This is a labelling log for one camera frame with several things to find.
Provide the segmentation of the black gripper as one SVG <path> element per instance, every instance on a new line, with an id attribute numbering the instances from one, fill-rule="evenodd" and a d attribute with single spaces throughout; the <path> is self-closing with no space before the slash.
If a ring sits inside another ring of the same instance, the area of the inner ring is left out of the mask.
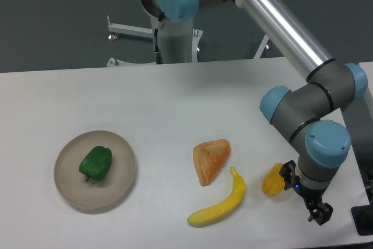
<path id="1" fill-rule="evenodd" d="M 279 175 L 284 181 L 284 190 L 290 188 L 301 196 L 309 211 L 308 221 L 315 221 L 318 225 L 328 222 L 333 213 L 333 207 L 322 201 L 322 196 L 329 186 L 328 181 L 314 181 L 305 175 L 296 175 L 296 163 L 291 160 L 282 165 Z"/>

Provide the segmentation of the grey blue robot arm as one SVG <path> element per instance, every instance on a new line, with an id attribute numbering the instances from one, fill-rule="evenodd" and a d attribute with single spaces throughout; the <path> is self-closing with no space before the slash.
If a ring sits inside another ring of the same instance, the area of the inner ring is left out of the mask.
<path id="1" fill-rule="evenodd" d="M 193 19 L 202 10 L 228 0 L 142 0 L 153 18 L 152 40 L 157 64 L 191 62 Z M 232 0 L 252 16 L 306 85 L 296 91 L 277 86 L 261 100 L 260 111 L 298 152 L 297 161 L 282 165 L 285 188 L 305 202 L 309 219 L 322 225 L 333 209 L 322 200 L 351 147 L 348 130 L 325 116 L 347 107 L 368 86 L 364 70 L 338 63 L 280 0 Z"/>

